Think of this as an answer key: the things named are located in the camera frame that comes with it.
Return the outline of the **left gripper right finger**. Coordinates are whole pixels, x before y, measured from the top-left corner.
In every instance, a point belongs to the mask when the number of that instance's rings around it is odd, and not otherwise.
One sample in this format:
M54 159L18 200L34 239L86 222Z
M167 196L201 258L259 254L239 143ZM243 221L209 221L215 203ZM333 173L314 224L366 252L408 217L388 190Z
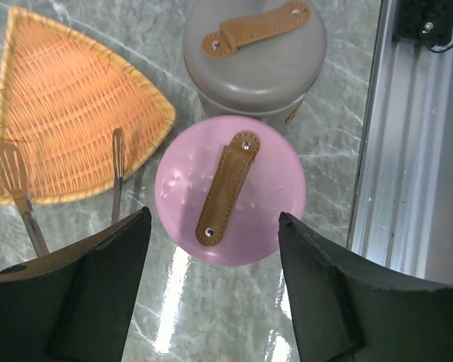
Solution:
M279 249L302 361L453 361L453 285L371 262L289 213Z

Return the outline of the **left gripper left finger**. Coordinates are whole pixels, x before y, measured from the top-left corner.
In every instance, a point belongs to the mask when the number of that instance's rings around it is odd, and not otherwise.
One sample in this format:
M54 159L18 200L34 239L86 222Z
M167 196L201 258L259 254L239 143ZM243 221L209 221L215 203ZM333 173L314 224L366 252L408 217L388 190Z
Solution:
M144 207L0 271L0 361L119 361L149 246Z

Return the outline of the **metal tongs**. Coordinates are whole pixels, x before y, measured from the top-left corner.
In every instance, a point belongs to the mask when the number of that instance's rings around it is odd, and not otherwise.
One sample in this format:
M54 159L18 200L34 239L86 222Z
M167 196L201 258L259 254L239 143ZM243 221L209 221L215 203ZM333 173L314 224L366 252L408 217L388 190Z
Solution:
M125 136L122 128L112 132L112 165L114 171L111 223L119 221L122 186L125 176ZM23 223L38 257L49 254L48 246L33 212L29 196L26 168L20 150L0 142L0 177L20 212Z

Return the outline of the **pink round lid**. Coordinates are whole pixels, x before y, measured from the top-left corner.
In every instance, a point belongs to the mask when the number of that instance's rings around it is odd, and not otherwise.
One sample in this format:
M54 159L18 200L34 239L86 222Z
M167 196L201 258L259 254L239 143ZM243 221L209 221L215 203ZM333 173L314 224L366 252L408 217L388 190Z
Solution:
M278 131L223 115L188 127L166 149L155 181L171 240L214 265L261 261L279 247L279 215L302 217L307 185L296 151Z

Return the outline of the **tall grey container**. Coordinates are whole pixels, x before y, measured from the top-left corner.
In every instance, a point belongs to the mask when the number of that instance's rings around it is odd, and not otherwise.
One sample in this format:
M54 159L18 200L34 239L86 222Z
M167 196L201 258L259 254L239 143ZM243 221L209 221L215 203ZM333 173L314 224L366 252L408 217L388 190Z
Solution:
M286 127L298 112L301 103L304 101L306 93L302 94L295 101L288 103L286 106L280 106L270 109L268 106L253 103L246 106L226 106L213 100L200 90L197 91L199 100L204 113L208 117L219 115L244 115L251 118L256 118L271 127L280 129Z

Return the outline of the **grey round lid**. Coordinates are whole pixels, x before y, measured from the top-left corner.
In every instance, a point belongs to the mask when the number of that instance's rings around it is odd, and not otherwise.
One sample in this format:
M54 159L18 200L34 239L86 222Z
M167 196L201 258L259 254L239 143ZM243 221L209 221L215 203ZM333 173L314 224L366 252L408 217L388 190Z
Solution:
M286 106L322 69L327 39L309 1L197 1L183 58L199 91L226 106Z

